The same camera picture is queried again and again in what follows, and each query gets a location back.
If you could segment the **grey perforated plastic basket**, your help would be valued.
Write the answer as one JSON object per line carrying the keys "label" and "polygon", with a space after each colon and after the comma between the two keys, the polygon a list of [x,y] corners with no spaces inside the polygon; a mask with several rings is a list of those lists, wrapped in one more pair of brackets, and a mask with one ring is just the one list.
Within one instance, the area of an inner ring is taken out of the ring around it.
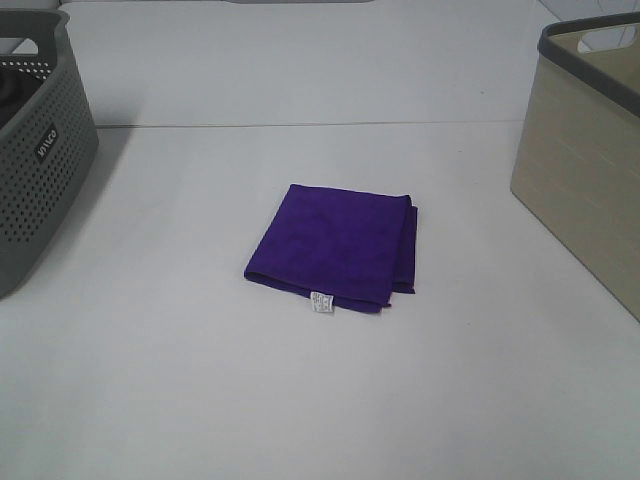
{"label": "grey perforated plastic basket", "polygon": [[99,145],[67,13],[4,9],[1,35],[37,50],[1,57],[1,294],[18,289],[63,223]]}

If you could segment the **purple towel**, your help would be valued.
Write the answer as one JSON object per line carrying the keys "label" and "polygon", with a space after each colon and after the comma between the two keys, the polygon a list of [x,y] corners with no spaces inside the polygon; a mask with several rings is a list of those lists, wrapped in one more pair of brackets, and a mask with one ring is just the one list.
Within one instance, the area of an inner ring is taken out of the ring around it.
{"label": "purple towel", "polygon": [[378,314],[415,282],[418,209],[410,196],[289,187],[244,276],[336,307]]}

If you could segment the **beige basket with grey rim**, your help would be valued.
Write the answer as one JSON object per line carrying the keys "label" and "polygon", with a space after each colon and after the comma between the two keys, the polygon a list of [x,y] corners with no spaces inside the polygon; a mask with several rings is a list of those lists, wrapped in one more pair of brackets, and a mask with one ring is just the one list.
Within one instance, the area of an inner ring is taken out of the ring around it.
{"label": "beige basket with grey rim", "polygon": [[545,27],[512,172],[515,197],[639,314],[639,41],[582,52],[636,12]]}

